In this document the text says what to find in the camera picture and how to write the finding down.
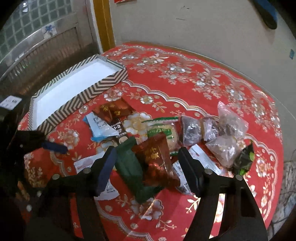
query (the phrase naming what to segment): blue sticker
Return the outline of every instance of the blue sticker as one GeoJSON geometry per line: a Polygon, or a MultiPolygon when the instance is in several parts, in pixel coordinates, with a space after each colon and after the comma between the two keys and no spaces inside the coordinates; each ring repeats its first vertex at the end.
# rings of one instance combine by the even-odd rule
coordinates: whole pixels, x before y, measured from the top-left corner
{"type": "Polygon", "coordinates": [[[294,50],[291,49],[291,52],[290,52],[290,58],[291,58],[291,59],[294,58],[294,54],[295,54],[294,50]]]}

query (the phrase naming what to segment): black and green package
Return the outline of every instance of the black and green package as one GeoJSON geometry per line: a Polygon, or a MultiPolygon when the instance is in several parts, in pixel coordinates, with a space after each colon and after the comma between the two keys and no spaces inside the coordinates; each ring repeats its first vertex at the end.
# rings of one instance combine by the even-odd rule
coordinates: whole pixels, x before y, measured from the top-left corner
{"type": "Polygon", "coordinates": [[[242,176],[246,174],[250,170],[254,159],[255,154],[253,143],[251,141],[250,145],[244,148],[239,154],[239,156],[235,159],[233,163],[234,174],[240,174],[242,176]]]}
{"type": "Polygon", "coordinates": [[[117,161],[115,167],[125,184],[135,195],[139,204],[154,197],[163,187],[151,187],[143,184],[142,167],[131,148],[137,145],[135,137],[128,138],[125,142],[116,147],[117,161]]]}

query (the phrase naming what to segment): open box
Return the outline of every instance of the open box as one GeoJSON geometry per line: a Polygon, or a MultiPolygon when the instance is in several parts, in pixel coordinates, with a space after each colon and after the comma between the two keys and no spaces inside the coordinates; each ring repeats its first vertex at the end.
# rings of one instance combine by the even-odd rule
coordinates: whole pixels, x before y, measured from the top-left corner
{"type": "Polygon", "coordinates": [[[126,68],[99,54],[72,66],[31,98],[28,128],[48,134],[92,98],[127,78],[126,68]]]}

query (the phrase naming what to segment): silver bolt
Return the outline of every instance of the silver bolt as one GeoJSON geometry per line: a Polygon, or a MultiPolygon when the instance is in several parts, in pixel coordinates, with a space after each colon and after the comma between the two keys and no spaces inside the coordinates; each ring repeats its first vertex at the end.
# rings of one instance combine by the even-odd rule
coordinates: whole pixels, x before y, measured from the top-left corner
{"type": "Polygon", "coordinates": [[[88,173],[91,172],[91,168],[90,167],[86,167],[82,171],[83,171],[84,174],[88,174],[88,173]]]}
{"type": "Polygon", "coordinates": [[[235,175],[235,178],[236,178],[237,180],[239,180],[239,181],[241,181],[241,180],[242,180],[242,176],[241,176],[241,175],[239,175],[239,174],[235,175]]]}
{"type": "Polygon", "coordinates": [[[30,212],[30,211],[32,211],[32,206],[30,204],[28,204],[26,209],[27,209],[28,212],[30,212]]]}
{"type": "Polygon", "coordinates": [[[56,174],[53,174],[53,175],[52,175],[52,179],[53,179],[53,180],[57,180],[57,179],[59,179],[59,174],[57,174],[57,173],[56,173],[56,174]]]}
{"type": "Polygon", "coordinates": [[[209,168],[206,168],[205,173],[211,175],[213,173],[213,171],[209,168]]]}
{"type": "Polygon", "coordinates": [[[37,197],[40,197],[41,196],[41,193],[42,193],[41,191],[38,191],[37,192],[37,197]]]}

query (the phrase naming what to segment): red tablecloth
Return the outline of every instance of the red tablecloth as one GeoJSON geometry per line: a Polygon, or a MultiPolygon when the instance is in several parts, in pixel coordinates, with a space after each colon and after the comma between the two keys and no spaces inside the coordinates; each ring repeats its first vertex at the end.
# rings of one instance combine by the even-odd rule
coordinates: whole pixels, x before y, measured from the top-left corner
{"type": "MultiPolygon", "coordinates": [[[[141,139],[145,135],[143,120],[181,114],[195,118],[217,115],[217,104],[222,101],[249,123],[248,134],[241,144],[248,144],[251,139],[256,159],[244,178],[267,227],[276,208],[283,174],[282,135],[273,100],[237,72],[189,52],[127,43],[104,55],[125,65],[128,79],[88,102],[49,134],[50,141],[64,143],[69,148],[67,155],[39,149],[25,156],[32,185],[44,186],[54,173],[74,175],[75,161],[115,145],[90,139],[91,131],[82,119],[97,105],[123,97],[137,111],[123,119],[124,126],[130,135],[141,139]]],[[[26,129],[27,116],[19,127],[26,129]]],[[[139,205],[116,171],[110,178],[120,196],[99,201],[97,207],[111,241],[183,239],[198,206],[196,196],[164,189],[154,200],[139,205]]],[[[224,198],[220,194],[213,236],[219,231],[224,198]]],[[[75,199],[71,204],[75,232],[81,236],[75,199]]]]}

